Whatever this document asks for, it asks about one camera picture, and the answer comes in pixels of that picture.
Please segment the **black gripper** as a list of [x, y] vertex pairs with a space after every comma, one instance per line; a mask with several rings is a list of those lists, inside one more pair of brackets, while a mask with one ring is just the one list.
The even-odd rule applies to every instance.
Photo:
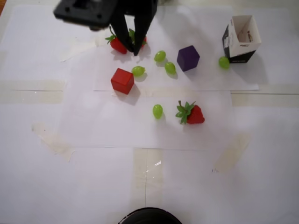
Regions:
[[[137, 56], [156, 12], [156, 0], [61, 0], [53, 14], [64, 22], [91, 28], [111, 25], [119, 41]], [[135, 17], [134, 45], [125, 15]]]

